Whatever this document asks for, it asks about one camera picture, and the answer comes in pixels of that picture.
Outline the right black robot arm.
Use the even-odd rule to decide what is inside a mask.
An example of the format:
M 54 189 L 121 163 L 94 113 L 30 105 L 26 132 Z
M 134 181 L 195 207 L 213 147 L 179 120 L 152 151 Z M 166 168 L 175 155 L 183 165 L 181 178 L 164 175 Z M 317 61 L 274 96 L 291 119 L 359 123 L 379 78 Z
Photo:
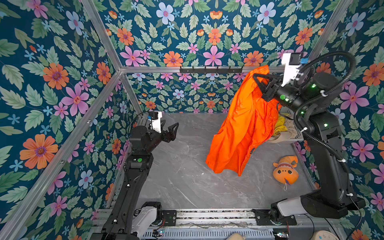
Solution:
M 325 72 L 312 72 L 315 64 L 331 56 L 344 57 L 349 62 L 348 72 L 341 80 Z M 355 72 L 356 58 L 349 52 L 337 51 L 307 64 L 302 64 L 301 54 L 290 54 L 288 62 L 299 65 L 293 74 L 294 80 L 299 80 L 306 73 L 311 73 L 310 76 L 301 84 L 293 85 L 284 83 L 282 76 L 271 74 L 254 74 L 253 79 L 261 90 L 263 100 L 276 100 L 294 113 L 294 125 L 312 149 L 321 187 L 308 194 L 273 203 L 269 219 L 275 224 L 302 214 L 340 219 L 349 211 L 360 211 L 366 203 L 353 188 L 349 178 L 351 171 L 343 156 L 341 125 L 328 109 Z

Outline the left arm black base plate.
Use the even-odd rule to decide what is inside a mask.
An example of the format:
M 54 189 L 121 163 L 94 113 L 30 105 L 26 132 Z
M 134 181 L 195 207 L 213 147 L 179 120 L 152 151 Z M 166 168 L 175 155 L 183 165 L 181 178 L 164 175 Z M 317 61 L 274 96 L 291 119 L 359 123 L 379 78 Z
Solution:
M 174 227 L 177 221 L 176 210 L 162 210 L 158 212 L 155 226 L 159 227 Z

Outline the orange shorts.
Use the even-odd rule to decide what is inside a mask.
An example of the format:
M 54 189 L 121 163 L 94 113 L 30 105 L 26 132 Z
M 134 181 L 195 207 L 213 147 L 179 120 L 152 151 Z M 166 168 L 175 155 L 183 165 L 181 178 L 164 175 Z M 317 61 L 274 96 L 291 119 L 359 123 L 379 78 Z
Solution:
M 277 100 L 267 102 L 262 99 L 257 83 L 266 84 L 268 80 L 254 77 L 269 72 L 268 66 L 252 70 L 236 92 L 225 121 L 213 137 L 206 159 L 214 173 L 231 170 L 241 176 L 252 151 L 274 134 L 281 107 Z

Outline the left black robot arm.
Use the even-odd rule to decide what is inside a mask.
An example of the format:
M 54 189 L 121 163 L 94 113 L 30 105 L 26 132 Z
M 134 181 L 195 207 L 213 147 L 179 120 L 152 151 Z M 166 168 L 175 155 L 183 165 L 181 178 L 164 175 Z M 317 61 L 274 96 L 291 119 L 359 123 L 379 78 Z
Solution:
M 92 240 L 139 240 L 147 229 L 160 221 L 161 204 L 150 203 L 134 216 L 142 187 L 150 173 L 154 157 L 152 151 L 161 143 L 176 139 L 179 123 L 167 130 L 137 126 L 131 132 L 132 153 L 125 162 L 124 181 L 112 212 L 99 233 Z

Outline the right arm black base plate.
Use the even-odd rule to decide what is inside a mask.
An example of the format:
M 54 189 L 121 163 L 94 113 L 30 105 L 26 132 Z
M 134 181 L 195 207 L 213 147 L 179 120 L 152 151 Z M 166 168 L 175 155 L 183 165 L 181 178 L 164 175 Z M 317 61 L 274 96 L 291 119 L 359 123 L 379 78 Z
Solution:
M 296 226 L 297 221 L 295 216 L 282 217 L 274 219 L 268 209 L 252 209 L 255 214 L 255 220 L 258 226 Z

